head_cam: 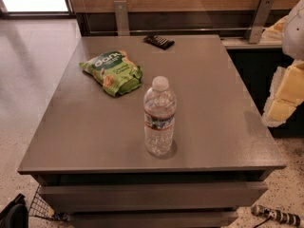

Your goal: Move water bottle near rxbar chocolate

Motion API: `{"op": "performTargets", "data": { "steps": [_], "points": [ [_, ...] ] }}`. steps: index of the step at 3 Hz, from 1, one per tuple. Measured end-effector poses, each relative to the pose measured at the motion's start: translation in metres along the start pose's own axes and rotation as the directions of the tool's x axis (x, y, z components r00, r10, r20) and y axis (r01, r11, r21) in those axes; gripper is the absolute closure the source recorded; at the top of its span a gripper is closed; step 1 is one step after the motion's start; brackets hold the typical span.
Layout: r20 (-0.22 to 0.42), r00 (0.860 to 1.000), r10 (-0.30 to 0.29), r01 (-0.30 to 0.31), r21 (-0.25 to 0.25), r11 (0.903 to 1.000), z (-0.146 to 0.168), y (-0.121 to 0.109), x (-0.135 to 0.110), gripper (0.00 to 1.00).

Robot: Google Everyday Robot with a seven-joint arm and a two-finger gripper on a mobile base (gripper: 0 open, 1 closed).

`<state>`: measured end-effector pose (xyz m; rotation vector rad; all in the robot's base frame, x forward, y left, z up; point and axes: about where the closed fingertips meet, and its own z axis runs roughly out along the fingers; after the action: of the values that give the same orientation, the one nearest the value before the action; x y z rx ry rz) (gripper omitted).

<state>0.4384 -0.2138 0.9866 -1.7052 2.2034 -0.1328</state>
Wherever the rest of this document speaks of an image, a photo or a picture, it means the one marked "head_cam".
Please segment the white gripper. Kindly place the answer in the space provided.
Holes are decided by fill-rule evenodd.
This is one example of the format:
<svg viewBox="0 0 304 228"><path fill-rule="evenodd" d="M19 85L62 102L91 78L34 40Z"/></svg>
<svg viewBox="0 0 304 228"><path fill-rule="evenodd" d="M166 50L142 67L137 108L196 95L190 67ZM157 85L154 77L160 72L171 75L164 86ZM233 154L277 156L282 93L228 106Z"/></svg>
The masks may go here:
<svg viewBox="0 0 304 228"><path fill-rule="evenodd" d="M283 53L294 58L287 68L279 66L270 86L262 122L268 127L285 124L296 108L304 102L304 0L284 16L266 28L264 39L282 39Z"/></svg>

